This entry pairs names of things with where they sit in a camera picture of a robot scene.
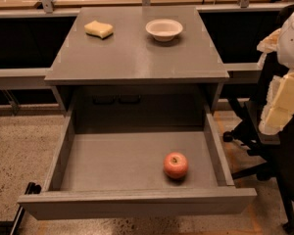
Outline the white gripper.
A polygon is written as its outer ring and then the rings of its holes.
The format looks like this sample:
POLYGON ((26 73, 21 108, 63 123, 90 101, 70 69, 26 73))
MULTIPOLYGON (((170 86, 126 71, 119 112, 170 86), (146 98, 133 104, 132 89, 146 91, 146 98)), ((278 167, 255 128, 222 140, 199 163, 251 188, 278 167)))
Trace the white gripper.
POLYGON ((277 49, 278 62, 291 69, 283 77, 275 75, 269 84, 259 130, 265 135, 275 135, 281 131, 294 115, 294 12, 284 22, 257 45, 261 52, 257 67, 262 68, 267 54, 277 49))

